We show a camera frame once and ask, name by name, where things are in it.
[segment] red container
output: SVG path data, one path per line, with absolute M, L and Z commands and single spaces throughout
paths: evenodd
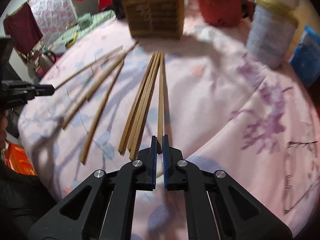
M 9 143 L 6 153 L 6 161 L 7 166 L 16 173 L 21 173 L 24 175 L 37 175 L 36 171 L 31 166 L 24 149 L 13 143 Z
M 245 15 L 243 8 L 252 20 L 254 4 L 248 0 L 198 0 L 204 20 L 213 26 L 234 27 Z

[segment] plastic bottle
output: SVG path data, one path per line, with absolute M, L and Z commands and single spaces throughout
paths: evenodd
M 298 0 L 257 0 L 247 48 L 259 61 L 272 69 L 280 66 L 298 20 L 292 12 Z

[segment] hanging shirt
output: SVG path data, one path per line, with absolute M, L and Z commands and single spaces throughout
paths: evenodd
M 11 36 L 15 48 L 24 55 L 27 55 L 43 36 L 27 3 L 17 13 L 8 16 L 3 21 L 3 27 L 5 34 Z

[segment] chopstick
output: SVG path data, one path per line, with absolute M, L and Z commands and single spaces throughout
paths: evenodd
M 110 56 L 114 53 L 116 53 L 118 50 L 121 50 L 123 48 L 123 46 L 120 46 L 112 51 L 110 51 L 109 53 L 101 56 L 100 58 L 98 58 L 97 60 L 87 64 L 85 67 L 83 67 L 82 69 L 80 69 L 79 71 L 77 71 L 76 73 L 74 73 L 72 76 L 68 77 L 67 79 L 65 79 L 62 83 L 60 83 L 55 89 L 58 90 L 60 87 L 62 87 L 65 83 L 67 83 L 68 81 L 70 81 L 71 79 L 73 79 L 75 76 L 79 75 L 82 71 L 86 70 L 87 68 L 91 67 L 94 63 L 99 62 L 102 59 L 106 59 L 105 62 L 107 62 L 110 58 Z
M 134 45 L 132 45 L 124 54 L 119 56 L 115 62 L 109 67 L 103 74 L 102 76 L 92 85 L 90 88 L 89 92 L 90 95 L 92 96 L 97 89 L 100 87 L 100 85 L 103 83 L 103 81 L 111 74 L 111 72 L 120 64 L 120 62 L 125 58 L 125 56 L 138 44 L 138 42 L 135 42 Z M 77 103 L 76 107 L 73 109 L 73 111 L 67 116 L 67 118 L 64 120 L 62 123 L 61 127 L 63 130 L 68 126 L 70 121 L 73 119 L 75 114 L 79 111 L 80 107 L 83 105 L 83 103 L 88 99 L 88 93 L 85 94 L 81 100 Z
M 151 57 L 151 60 L 150 60 L 149 65 L 148 65 L 148 67 L 146 69 L 146 72 L 145 72 L 145 74 L 144 74 L 144 76 L 143 76 L 143 78 L 141 80 L 138 93 L 137 93 L 137 95 L 136 95 L 136 97 L 134 99 L 134 102 L 133 102 L 132 106 L 131 106 L 131 110 L 130 110 L 127 122 L 125 123 L 125 127 L 124 127 L 124 130 L 123 130 L 122 136 L 121 136 L 119 147 L 118 147 L 118 151 L 119 151 L 119 153 L 121 155 L 123 155 L 125 153 L 125 149 L 126 149 L 127 143 L 128 143 L 128 136 L 129 136 L 129 134 L 131 132 L 131 129 L 132 129 L 132 122 L 134 120 L 134 116 L 137 113 L 137 108 L 138 108 L 138 105 L 139 105 L 139 102 L 140 102 L 140 99 L 141 99 L 141 95 L 142 95 L 142 92 L 144 90 L 147 78 L 149 76 L 149 73 L 150 73 L 154 58 L 155 58 L 155 54 L 153 54 L 152 57 Z
M 95 134 L 95 132 L 96 132 L 96 129 L 97 129 L 97 127 L 98 127 L 98 124 L 99 124 L 101 115 L 102 115 L 103 110 L 104 110 L 104 108 L 105 108 L 105 106 L 106 106 L 106 103 L 107 103 L 107 101 L 108 101 L 109 95 L 110 95 L 110 93 L 111 93 L 111 91 L 112 91 L 113 86 L 114 86 L 115 83 L 116 83 L 116 80 L 117 80 L 117 78 L 118 78 L 118 76 L 119 76 L 119 74 L 120 74 L 123 66 L 124 66 L 124 59 L 122 59 L 121 64 L 120 64 L 120 66 L 119 66 L 119 68 L 118 68 L 115 76 L 113 77 L 112 83 L 111 83 L 109 89 L 107 90 L 107 92 L 105 93 L 102 101 L 100 102 L 98 111 L 97 111 L 97 113 L 96 113 L 96 115 L 95 115 L 95 117 L 94 117 L 94 119 L 93 119 L 93 121 L 92 121 L 90 130 L 89 130 L 89 133 L 88 133 L 88 137 L 87 137 L 87 140 L 85 141 L 84 149 L 83 149 L 82 154 L 81 154 L 81 159 L 80 159 L 80 161 L 82 162 L 83 165 L 85 165 L 85 162 L 86 162 L 86 160 L 87 160 L 87 157 L 88 157 L 88 153 L 89 153 L 89 149 L 90 149 L 90 146 L 91 146 L 91 143 L 92 143 L 93 136 L 94 136 L 94 134 Z
M 133 138 L 134 138 L 134 135 L 136 133 L 136 129 L 137 129 L 140 113 L 141 113 L 141 110 L 142 110 L 143 102 L 146 99 L 146 94 L 147 94 L 147 91 L 148 91 L 148 87 L 150 85 L 151 76 L 152 76 L 153 70 L 154 70 L 155 65 L 156 65 L 156 59 L 158 57 L 158 54 L 159 54 L 158 52 L 153 54 L 154 57 L 153 57 L 151 70 L 150 70 L 149 75 L 147 77 L 146 84 L 145 84 L 145 86 L 143 88 L 143 92 L 142 92 L 141 99 L 140 99 L 140 102 L 139 102 L 139 105 L 138 105 L 137 113 L 136 113 L 136 115 L 134 117 L 134 122 L 133 122 L 133 125 L 132 125 L 131 133 L 130 133 L 129 140 L 128 140 L 128 146 L 127 146 L 129 151 L 132 148 Z
M 157 152 L 158 152 L 158 154 L 162 153 L 163 108 L 164 108 L 163 86 L 164 86 L 164 53 L 161 53 L 161 56 L 160 56 L 160 82 L 159 82 L 159 107 L 158 107 L 158 134 L 157 134 L 157 139 L 158 139 Z
M 89 101 L 93 94 L 97 91 L 97 89 L 100 87 L 100 85 L 104 82 L 104 80 L 110 75 L 110 73 L 119 65 L 119 63 L 127 56 L 127 54 L 135 48 L 135 46 L 138 44 L 136 41 L 124 54 L 119 56 L 115 62 L 101 75 L 101 77 L 93 84 L 93 86 L 90 88 L 90 90 L 87 92 L 86 97 Z
M 141 137 L 143 135 L 143 128 L 146 124 L 146 119 L 147 119 L 147 113 L 150 107 L 150 103 L 151 103 L 151 99 L 152 99 L 152 94 L 153 94 L 153 89 L 154 89 L 154 85 L 155 85 L 155 81 L 156 81 L 156 77 L 158 74 L 158 70 L 159 70 L 159 61 L 160 61 L 160 53 L 158 53 L 157 55 L 157 59 L 156 59 L 156 64 L 155 67 L 153 69 L 153 73 L 152 73 L 152 77 L 150 80 L 150 84 L 148 86 L 148 91 L 146 94 L 146 98 L 143 102 L 143 107 L 140 113 L 140 117 L 139 117 L 139 122 L 137 125 L 137 129 L 135 131 L 135 135 L 134 135 L 134 139 L 133 139 L 133 143 L 132 143 L 132 148 L 131 148 L 131 152 L 130 152 L 130 159 L 134 160 L 137 156 L 138 150 L 139 150 L 139 144 L 141 142 Z

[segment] metal screw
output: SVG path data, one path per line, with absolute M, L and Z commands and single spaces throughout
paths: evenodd
M 135 167 L 140 167 L 142 164 L 143 164 L 143 162 L 140 161 L 140 160 L 135 160 L 135 161 L 132 163 L 132 165 L 135 166 Z
M 103 170 L 97 170 L 94 172 L 94 176 L 96 178 L 101 178 L 104 175 L 104 171 Z
M 185 166 L 187 166 L 187 164 L 188 164 L 188 162 L 185 160 L 178 161 L 178 166 L 180 166 L 180 167 L 185 167 Z
M 226 173 L 224 171 L 217 171 L 216 176 L 220 179 L 223 179 L 226 176 Z

